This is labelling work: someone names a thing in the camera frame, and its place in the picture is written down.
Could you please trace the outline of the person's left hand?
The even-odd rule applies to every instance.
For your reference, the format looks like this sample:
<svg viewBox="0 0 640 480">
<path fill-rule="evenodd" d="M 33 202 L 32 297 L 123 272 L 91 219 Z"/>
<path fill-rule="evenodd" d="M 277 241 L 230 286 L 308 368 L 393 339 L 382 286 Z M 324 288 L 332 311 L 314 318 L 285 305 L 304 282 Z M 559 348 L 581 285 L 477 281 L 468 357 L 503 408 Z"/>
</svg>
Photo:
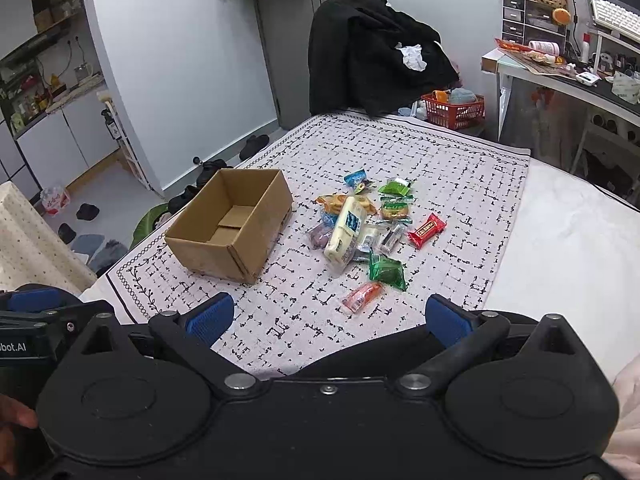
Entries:
<svg viewBox="0 0 640 480">
<path fill-rule="evenodd" d="M 15 448 L 16 440 L 14 436 L 15 427 L 36 429 L 38 418 L 34 410 L 20 401 L 10 396 L 2 394 L 0 396 L 1 408 L 1 448 L 0 464 L 1 469 L 9 476 L 16 475 Z"/>
</svg>

